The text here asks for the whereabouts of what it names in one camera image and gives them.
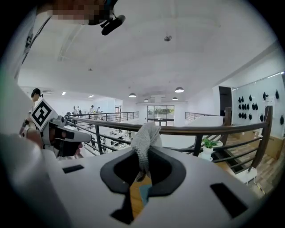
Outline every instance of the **gray cloth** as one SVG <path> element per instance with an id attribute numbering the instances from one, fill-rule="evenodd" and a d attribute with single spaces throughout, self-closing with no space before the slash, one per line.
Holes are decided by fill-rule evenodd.
<path id="1" fill-rule="evenodd" d="M 162 141 L 160 138 L 160 127 L 155 125 L 155 122 L 149 122 L 144 124 L 131 142 L 131 146 L 138 154 L 138 162 L 140 172 L 136 177 L 136 181 L 142 181 L 146 174 L 151 177 L 149 173 L 148 165 L 148 149 L 150 146 L 162 147 Z"/>

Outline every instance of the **doorway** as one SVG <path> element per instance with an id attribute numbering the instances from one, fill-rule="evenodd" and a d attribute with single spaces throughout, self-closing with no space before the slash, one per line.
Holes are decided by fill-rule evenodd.
<path id="1" fill-rule="evenodd" d="M 174 126 L 174 105 L 147 106 L 147 121 L 157 126 Z"/>
<path id="2" fill-rule="evenodd" d="M 229 87 L 219 86 L 220 90 L 220 115 L 225 116 L 226 107 L 232 107 L 232 90 Z"/>

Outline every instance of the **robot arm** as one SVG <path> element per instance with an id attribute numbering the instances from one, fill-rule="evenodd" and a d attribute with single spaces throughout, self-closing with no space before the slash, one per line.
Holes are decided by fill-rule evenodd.
<path id="1" fill-rule="evenodd" d="M 89 143 L 92 139 L 90 134 L 65 128 L 66 119 L 58 115 L 45 99 L 36 106 L 31 119 L 41 132 L 44 146 L 58 149 L 58 156 L 73 156 L 81 142 Z"/>

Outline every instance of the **camera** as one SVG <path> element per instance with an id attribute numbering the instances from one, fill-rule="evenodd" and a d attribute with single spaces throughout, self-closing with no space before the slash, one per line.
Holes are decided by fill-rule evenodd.
<path id="1" fill-rule="evenodd" d="M 102 35 L 106 36 L 110 32 L 114 31 L 117 27 L 121 26 L 125 21 L 126 17 L 124 15 L 119 15 L 118 17 L 114 14 L 114 6 L 118 0 L 107 0 L 99 15 L 94 15 L 92 20 L 88 21 L 88 25 L 97 25 L 101 24 Z"/>

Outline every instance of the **black panel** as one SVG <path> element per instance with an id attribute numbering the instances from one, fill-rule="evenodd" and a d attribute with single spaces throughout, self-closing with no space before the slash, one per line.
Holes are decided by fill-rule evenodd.
<path id="1" fill-rule="evenodd" d="M 100 177 L 110 191 L 126 194 L 138 172 L 138 155 L 130 151 L 106 163 L 100 170 Z"/>
<path id="2" fill-rule="evenodd" d="M 248 209 L 223 183 L 212 184 L 210 187 L 232 218 L 239 216 Z"/>
<path id="3" fill-rule="evenodd" d="M 148 197 L 172 194 L 186 177 L 186 169 L 180 161 L 153 147 L 150 147 L 148 161 L 153 185 Z"/>
<path id="4" fill-rule="evenodd" d="M 80 169 L 84 169 L 84 167 L 82 165 L 76 165 L 76 166 L 71 166 L 71 167 L 67 167 L 67 168 L 62 168 L 64 173 L 71 173 L 71 172 L 75 172 L 75 171 L 80 170 Z"/>

